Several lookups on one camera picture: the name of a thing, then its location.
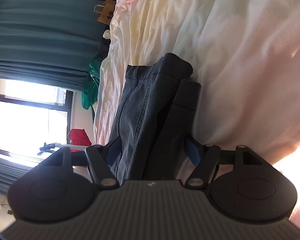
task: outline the blue curtain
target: blue curtain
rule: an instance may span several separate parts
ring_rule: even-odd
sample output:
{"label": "blue curtain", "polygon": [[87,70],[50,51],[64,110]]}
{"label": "blue curtain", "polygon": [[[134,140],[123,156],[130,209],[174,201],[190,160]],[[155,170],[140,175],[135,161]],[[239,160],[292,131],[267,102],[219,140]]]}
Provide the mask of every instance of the blue curtain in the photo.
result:
{"label": "blue curtain", "polygon": [[0,0],[0,78],[82,90],[104,0]]}
{"label": "blue curtain", "polygon": [[7,194],[9,187],[31,169],[0,158],[0,193]]}

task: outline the brown paper bag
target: brown paper bag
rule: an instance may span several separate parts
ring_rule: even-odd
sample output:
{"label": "brown paper bag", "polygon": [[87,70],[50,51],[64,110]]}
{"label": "brown paper bag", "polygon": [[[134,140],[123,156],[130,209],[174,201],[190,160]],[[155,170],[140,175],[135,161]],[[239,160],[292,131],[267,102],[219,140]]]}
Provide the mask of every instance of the brown paper bag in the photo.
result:
{"label": "brown paper bag", "polygon": [[99,14],[97,18],[98,22],[110,25],[114,8],[115,8],[115,1],[113,0],[105,0],[102,3],[102,5],[97,4],[93,8],[93,11]]}

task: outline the window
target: window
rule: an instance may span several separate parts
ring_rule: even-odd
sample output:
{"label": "window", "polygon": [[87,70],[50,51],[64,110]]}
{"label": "window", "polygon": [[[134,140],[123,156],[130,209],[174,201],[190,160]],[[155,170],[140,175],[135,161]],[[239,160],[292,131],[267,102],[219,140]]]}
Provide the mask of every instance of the window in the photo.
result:
{"label": "window", "polygon": [[40,161],[46,142],[69,143],[73,92],[25,81],[0,79],[0,154]]}

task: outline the ribbed black surface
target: ribbed black surface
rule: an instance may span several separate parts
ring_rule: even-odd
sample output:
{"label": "ribbed black surface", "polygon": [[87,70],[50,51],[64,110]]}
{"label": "ribbed black surface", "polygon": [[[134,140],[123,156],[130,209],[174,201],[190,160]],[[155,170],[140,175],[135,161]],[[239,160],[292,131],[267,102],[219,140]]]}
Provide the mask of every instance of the ribbed black surface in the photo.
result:
{"label": "ribbed black surface", "polygon": [[233,221],[216,211],[204,193],[179,181],[126,181],[102,192],[86,212],[51,225],[17,221],[3,232],[7,240],[75,239],[248,239],[297,240],[288,220],[269,225]]}

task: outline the bed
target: bed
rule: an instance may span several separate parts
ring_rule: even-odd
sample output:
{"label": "bed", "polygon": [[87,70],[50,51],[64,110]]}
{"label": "bed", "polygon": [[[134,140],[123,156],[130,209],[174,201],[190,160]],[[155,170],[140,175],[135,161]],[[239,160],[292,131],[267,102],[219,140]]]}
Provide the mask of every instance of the bed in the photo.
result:
{"label": "bed", "polygon": [[[108,142],[127,65],[172,52],[202,86],[192,136],[274,164],[297,187],[300,226],[300,0],[117,0],[110,30],[95,143]],[[194,167],[183,165],[187,176]]]}

